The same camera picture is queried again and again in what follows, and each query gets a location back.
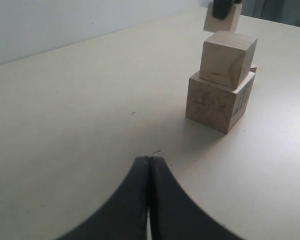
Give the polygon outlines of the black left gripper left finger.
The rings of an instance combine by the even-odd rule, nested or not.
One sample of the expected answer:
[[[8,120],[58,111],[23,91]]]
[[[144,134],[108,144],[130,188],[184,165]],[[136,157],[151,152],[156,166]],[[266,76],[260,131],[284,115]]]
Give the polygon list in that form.
[[[150,159],[135,158],[111,197],[61,240],[146,240]]]

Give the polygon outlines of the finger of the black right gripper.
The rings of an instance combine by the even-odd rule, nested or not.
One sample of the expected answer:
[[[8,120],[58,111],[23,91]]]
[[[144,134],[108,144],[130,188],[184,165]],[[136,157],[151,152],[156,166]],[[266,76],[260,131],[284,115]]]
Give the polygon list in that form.
[[[213,0],[212,16],[218,20],[224,20],[234,4],[234,0]]]

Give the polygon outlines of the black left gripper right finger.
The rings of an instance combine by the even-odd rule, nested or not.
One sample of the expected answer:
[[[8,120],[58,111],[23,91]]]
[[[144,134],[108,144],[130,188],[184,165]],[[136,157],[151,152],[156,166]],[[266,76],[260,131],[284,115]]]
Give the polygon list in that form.
[[[162,157],[149,159],[148,207],[153,240],[239,240],[182,189]]]

